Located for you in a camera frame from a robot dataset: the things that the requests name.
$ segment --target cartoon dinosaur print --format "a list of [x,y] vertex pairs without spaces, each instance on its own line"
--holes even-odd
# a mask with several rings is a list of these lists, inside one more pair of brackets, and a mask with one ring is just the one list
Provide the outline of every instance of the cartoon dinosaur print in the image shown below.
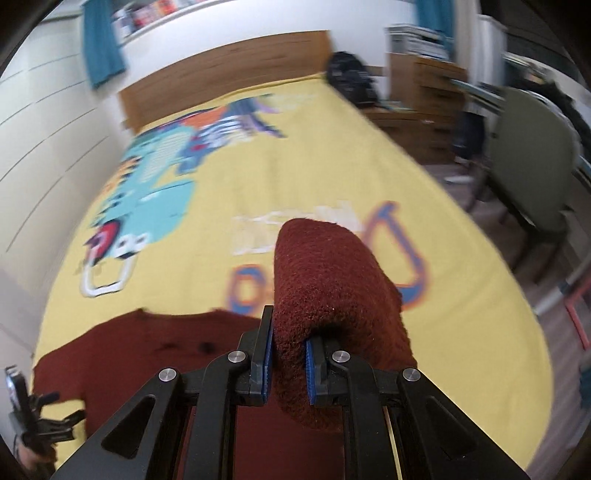
[[[96,231],[85,243],[83,295],[96,297],[121,290],[137,254],[179,226],[195,190],[189,174],[208,155],[226,145],[249,141],[258,132],[285,138],[259,117],[259,113],[277,113],[269,100],[271,95],[262,95],[190,113],[135,139],[115,177],[103,189],[113,193],[100,206],[91,225]],[[179,180],[157,186],[172,166]],[[95,287],[92,267],[106,257],[124,262],[119,279]]]

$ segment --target black bag hanging on chair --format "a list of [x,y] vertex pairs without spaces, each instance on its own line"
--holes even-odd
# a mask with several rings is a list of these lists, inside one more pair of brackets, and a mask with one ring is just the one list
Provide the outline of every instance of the black bag hanging on chair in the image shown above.
[[326,67],[326,80],[357,107],[368,107],[378,102],[374,79],[365,65],[351,53],[338,51],[332,55]]

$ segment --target chair backrest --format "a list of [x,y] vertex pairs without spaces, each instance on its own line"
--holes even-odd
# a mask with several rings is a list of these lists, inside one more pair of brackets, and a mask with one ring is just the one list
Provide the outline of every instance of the chair backrest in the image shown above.
[[579,152],[573,132],[566,117],[530,92],[506,89],[491,141],[491,175],[539,228],[563,225],[560,211]]

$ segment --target yellow bed sheet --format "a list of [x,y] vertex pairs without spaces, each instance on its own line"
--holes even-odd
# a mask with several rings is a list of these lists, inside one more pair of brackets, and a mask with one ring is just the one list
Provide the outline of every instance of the yellow bed sheet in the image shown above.
[[[179,117],[182,128],[167,132]],[[445,191],[320,77],[242,90],[164,119],[124,160],[74,235],[35,361],[139,307],[257,316],[272,303],[281,225],[302,216],[338,222],[366,242],[401,289],[419,368],[518,464],[529,464],[553,385],[543,333],[518,284]],[[142,162],[138,196],[120,187]],[[114,223],[105,226],[122,208],[115,202],[133,195],[128,215],[150,214],[117,232]],[[165,195],[168,203],[151,206]],[[153,218],[173,228],[163,233]],[[91,268],[104,254],[97,234],[116,239]],[[53,414],[72,407],[55,406]],[[60,450],[62,460],[72,447]]]

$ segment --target teal fabric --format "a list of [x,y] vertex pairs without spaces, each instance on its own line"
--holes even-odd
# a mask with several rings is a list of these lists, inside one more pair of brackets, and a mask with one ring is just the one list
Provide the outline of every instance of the teal fabric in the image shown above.
[[111,26],[111,0],[88,0],[84,5],[83,52],[93,88],[125,71]]
[[416,0],[416,6],[419,27],[430,28],[453,38],[453,0]]

